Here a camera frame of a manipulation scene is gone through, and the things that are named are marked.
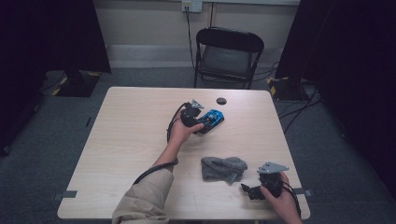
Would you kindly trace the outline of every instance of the wooden table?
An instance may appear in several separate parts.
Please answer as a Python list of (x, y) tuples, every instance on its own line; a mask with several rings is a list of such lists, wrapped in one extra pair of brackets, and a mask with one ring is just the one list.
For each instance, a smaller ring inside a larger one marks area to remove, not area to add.
[[(226, 105), (216, 100), (223, 97)], [(193, 134), (178, 154), (175, 181), (165, 205), (171, 219), (274, 219), (267, 201), (251, 201), (240, 183), (260, 185), (257, 169), (266, 161), (289, 166), (294, 188), (301, 183), (267, 91), (113, 87), (92, 127), (58, 216), (71, 219), (109, 219), (124, 192), (162, 153), (166, 128), (180, 105), (195, 99), (217, 109), (225, 120), (207, 134)], [(242, 181), (202, 179), (201, 158), (239, 157), (247, 162)], [(310, 211), (298, 195), (303, 219)]]

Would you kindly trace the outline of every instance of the crumpled gray cloth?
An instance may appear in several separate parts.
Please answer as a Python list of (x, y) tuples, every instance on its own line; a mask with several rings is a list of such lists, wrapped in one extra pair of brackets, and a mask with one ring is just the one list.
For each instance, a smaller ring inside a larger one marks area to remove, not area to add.
[(203, 157), (201, 164), (204, 180), (225, 180), (230, 185), (241, 180), (242, 174), (248, 169), (248, 165), (237, 157)]

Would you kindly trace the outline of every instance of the stand base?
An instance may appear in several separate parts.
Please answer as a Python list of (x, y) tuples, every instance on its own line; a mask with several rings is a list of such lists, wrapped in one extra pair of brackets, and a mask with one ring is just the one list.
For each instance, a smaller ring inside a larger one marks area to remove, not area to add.
[(95, 89), (96, 83), (98, 82), (100, 76), (95, 73), (81, 73), (84, 83), (82, 85), (76, 86), (72, 85), (71, 82), (66, 79), (61, 84), (59, 88), (54, 91), (52, 95), (55, 96), (68, 96), (68, 97), (91, 97), (93, 90)]
[(287, 77), (268, 78), (267, 83), (274, 100), (306, 101), (309, 98), (301, 85), (291, 85)]

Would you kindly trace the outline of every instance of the beige sleeve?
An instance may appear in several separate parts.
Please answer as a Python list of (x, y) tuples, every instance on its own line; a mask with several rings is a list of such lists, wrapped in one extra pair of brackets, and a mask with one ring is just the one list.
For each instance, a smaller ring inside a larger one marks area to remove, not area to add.
[(161, 169), (132, 185), (113, 212), (112, 224), (168, 223), (163, 208), (173, 180), (169, 170)]

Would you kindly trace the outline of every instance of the person's right hand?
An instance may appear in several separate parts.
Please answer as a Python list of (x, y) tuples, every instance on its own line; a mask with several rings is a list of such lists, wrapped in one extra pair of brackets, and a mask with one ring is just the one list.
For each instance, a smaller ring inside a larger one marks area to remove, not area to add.
[[(280, 175), (282, 176), (283, 182), (289, 184), (288, 177), (283, 172), (280, 172)], [(298, 215), (293, 197), (285, 189), (282, 189), (282, 192), (278, 198), (274, 197), (264, 186), (260, 186), (260, 191), (264, 195), (265, 200), (267, 200), (273, 206), (274, 211), (280, 218), (282, 218), (283, 221), (288, 224), (303, 223), (300, 219), (300, 216)]]

